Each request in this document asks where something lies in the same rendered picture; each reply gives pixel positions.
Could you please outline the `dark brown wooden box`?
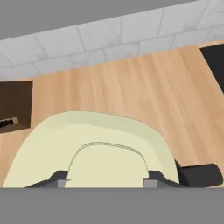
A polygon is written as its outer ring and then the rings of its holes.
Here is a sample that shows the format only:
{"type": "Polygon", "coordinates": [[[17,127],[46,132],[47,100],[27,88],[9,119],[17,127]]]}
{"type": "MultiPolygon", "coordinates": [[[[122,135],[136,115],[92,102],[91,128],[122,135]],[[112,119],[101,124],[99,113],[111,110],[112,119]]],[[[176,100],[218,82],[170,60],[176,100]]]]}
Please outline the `dark brown wooden box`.
{"type": "Polygon", "coordinates": [[[31,127],[31,80],[0,81],[0,133],[31,127]]]}

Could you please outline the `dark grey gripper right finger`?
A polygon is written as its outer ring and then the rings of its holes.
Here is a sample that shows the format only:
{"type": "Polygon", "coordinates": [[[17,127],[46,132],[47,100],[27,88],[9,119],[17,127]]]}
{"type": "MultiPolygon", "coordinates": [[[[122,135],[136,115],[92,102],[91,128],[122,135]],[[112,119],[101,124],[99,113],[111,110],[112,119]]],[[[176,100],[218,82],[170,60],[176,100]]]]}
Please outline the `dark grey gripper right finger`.
{"type": "Polygon", "coordinates": [[[149,171],[149,177],[143,178],[144,188],[183,188],[179,183],[167,179],[161,171],[149,171]]]}

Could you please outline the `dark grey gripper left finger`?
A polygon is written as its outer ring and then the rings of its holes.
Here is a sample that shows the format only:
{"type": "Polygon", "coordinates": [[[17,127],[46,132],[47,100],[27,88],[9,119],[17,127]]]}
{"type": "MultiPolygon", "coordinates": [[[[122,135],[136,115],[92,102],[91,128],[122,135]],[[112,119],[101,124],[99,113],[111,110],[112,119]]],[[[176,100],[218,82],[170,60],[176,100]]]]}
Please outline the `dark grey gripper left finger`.
{"type": "Polygon", "coordinates": [[[64,188],[66,182],[69,181],[67,175],[68,171],[56,171],[49,179],[45,179],[38,183],[28,185],[28,188],[64,188]]]}

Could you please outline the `black hob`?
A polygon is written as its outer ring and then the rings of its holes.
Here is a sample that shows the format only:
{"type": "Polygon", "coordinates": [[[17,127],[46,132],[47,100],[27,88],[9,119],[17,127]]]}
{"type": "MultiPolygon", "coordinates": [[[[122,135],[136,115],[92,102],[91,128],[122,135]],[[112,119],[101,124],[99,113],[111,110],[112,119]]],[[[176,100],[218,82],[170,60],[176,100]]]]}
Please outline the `black hob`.
{"type": "Polygon", "coordinates": [[[200,51],[224,94],[224,44],[202,47],[200,51]]]}

